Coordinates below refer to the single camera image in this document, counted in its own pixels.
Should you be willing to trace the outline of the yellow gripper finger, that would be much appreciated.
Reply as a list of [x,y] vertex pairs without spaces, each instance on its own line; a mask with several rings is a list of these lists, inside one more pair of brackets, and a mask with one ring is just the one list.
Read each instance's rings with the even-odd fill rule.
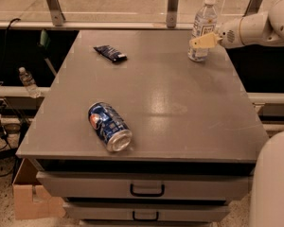
[[219,34],[210,32],[203,36],[191,39],[189,41],[189,45],[194,49],[212,48],[215,47],[221,40],[222,37]]

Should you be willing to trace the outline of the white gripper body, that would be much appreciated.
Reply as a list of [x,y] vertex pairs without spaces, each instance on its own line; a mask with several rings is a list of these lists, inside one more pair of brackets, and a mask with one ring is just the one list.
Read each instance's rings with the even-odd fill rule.
[[222,38],[220,41],[221,46],[228,49],[243,46],[240,38],[240,23],[241,19],[235,19],[225,22],[220,26],[218,31]]

